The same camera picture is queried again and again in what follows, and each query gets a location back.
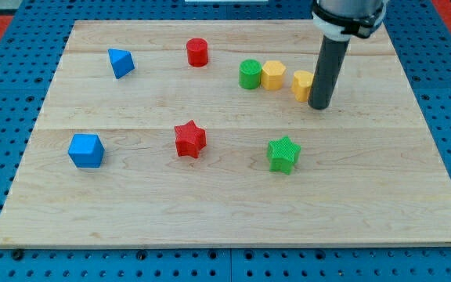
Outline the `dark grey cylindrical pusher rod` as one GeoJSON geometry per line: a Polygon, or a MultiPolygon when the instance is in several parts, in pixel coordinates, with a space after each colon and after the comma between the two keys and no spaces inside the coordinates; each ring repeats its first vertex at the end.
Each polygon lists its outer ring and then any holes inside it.
{"type": "Polygon", "coordinates": [[[348,41],[340,42],[323,36],[308,97],[311,108],[324,110],[330,105],[347,48],[348,41]]]}

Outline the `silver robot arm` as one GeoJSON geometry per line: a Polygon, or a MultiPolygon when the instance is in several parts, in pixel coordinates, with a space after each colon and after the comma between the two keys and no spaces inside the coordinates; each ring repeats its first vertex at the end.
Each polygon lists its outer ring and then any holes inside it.
{"type": "Polygon", "coordinates": [[[330,105],[350,39],[368,39],[383,23],[387,0],[315,0],[312,19],[323,32],[308,105],[330,105]]]}

